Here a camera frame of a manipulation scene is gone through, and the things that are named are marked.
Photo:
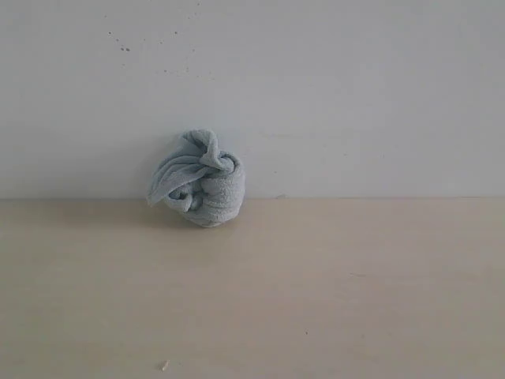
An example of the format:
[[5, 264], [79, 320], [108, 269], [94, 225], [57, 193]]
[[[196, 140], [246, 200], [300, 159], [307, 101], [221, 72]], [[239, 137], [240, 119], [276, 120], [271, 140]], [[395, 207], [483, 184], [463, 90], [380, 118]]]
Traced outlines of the light blue terry towel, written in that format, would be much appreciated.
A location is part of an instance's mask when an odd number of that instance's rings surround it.
[[157, 166], [147, 202], [168, 208], [200, 227], [234, 219], [245, 198], [241, 160], [219, 147], [216, 134], [195, 129], [181, 134]]

